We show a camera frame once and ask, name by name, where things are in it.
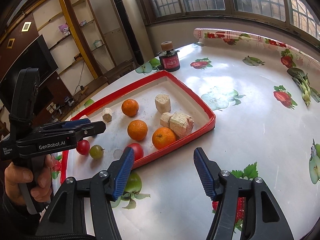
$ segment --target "television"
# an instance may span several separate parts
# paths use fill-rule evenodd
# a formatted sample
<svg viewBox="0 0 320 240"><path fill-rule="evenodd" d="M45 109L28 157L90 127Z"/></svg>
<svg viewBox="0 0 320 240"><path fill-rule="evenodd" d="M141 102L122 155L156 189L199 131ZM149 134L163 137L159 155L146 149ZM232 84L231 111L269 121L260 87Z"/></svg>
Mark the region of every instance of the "television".
<svg viewBox="0 0 320 240"><path fill-rule="evenodd" d="M0 82L0 99L9 112L19 72L28 67L39 69L40 86L58 69L42 35L26 47Z"/></svg>

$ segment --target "gold square frame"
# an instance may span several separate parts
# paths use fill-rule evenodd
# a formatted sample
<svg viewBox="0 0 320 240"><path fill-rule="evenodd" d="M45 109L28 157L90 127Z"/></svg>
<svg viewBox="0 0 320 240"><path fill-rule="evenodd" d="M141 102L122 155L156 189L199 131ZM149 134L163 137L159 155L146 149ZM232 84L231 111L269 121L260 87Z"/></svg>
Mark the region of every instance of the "gold square frame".
<svg viewBox="0 0 320 240"><path fill-rule="evenodd" d="M29 30L30 26L31 26L31 22L25 22L21 31L27 32Z"/></svg>
<svg viewBox="0 0 320 240"><path fill-rule="evenodd" d="M8 45L7 45L7 49L12 49L12 46L13 46L14 40L15 40L14 38L9 39L9 41L8 41Z"/></svg>

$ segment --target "plush toy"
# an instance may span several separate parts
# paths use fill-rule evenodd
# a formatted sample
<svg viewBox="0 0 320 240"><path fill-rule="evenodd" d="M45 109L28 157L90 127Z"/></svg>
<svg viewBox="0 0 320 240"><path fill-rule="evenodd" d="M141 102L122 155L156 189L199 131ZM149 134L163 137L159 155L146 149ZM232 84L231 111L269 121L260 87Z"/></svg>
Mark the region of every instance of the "plush toy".
<svg viewBox="0 0 320 240"><path fill-rule="evenodd" d="M63 24L59 26L60 31L62 32L63 36L66 37L70 34L68 24Z"/></svg>

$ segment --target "red tomato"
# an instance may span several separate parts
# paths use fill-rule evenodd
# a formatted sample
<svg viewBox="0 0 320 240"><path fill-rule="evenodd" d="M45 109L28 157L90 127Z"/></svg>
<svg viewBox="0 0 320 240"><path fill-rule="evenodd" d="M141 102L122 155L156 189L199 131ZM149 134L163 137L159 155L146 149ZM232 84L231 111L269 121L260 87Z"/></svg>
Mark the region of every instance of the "red tomato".
<svg viewBox="0 0 320 240"><path fill-rule="evenodd" d="M134 161L143 158L143 148L139 143L131 143L127 147L130 147L134 151Z"/></svg>
<svg viewBox="0 0 320 240"><path fill-rule="evenodd" d="M76 150L81 155L87 155L90 151L90 143L87 140L78 141Z"/></svg>

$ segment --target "orange fruit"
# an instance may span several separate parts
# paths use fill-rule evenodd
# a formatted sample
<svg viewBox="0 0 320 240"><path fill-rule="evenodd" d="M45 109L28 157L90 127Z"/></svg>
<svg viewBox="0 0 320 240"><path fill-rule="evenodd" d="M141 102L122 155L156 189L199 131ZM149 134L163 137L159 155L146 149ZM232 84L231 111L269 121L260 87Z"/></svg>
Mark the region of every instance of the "orange fruit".
<svg viewBox="0 0 320 240"><path fill-rule="evenodd" d="M127 116L135 116L139 110L139 104L136 100L127 99L122 103L121 110Z"/></svg>
<svg viewBox="0 0 320 240"><path fill-rule="evenodd" d="M160 150L176 141L176 134L167 127L157 129L152 135L152 143Z"/></svg>
<svg viewBox="0 0 320 240"><path fill-rule="evenodd" d="M143 140L148 133L148 126L142 120L134 120L128 125L128 135L136 141Z"/></svg>

